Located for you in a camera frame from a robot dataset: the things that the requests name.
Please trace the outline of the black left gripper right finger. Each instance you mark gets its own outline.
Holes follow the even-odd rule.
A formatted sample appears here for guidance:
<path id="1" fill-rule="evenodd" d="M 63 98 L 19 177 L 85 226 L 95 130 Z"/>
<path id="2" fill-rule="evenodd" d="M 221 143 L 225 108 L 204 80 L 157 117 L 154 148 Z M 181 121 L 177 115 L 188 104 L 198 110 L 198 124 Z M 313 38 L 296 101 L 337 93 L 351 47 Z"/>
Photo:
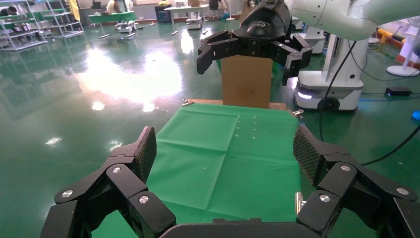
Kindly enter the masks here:
<path id="1" fill-rule="evenodd" d="M 293 155 L 315 188 L 305 203 L 296 202 L 299 224 L 325 238 L 348 209 L 379 238 L 419 237 L 419 196 L 409 187 L 365 168 L 343 147 L 318 140 L 305 125 L 295 132 Z"/>

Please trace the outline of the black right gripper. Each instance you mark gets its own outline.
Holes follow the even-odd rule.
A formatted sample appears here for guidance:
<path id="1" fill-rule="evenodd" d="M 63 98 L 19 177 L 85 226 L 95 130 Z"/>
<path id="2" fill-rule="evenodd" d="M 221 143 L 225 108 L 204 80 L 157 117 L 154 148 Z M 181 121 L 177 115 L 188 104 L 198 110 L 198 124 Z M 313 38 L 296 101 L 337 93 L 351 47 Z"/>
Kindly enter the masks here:
<path id="1" fill-rule="evenodd" d="M 270 58 L 283 66 L 282 86 L 309 66 L 313 52 L 300 35 L 290 41 L 292 16 L 283 0 L 262 0 L 238 29 L 222 30 L 201 40 L 196 60 L 202 75 L 214 60 L 235 56 Z"/>

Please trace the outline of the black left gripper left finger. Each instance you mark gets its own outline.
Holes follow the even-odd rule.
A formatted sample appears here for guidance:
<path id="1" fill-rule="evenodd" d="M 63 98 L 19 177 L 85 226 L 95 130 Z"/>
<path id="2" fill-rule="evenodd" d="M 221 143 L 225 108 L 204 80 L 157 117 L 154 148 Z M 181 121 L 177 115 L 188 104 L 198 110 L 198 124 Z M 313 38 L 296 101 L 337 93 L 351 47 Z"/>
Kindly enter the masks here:
<path id="1" fill-rule="evenodd" d="M 147 126 L 135 142 L 113 149 L 97 170 L 55 195 L 40 236 L 90 238 L 114 211 L 140 238 L 163 235 L 176 218 L 146 184 L 156 155 L 155 129 Z"/>

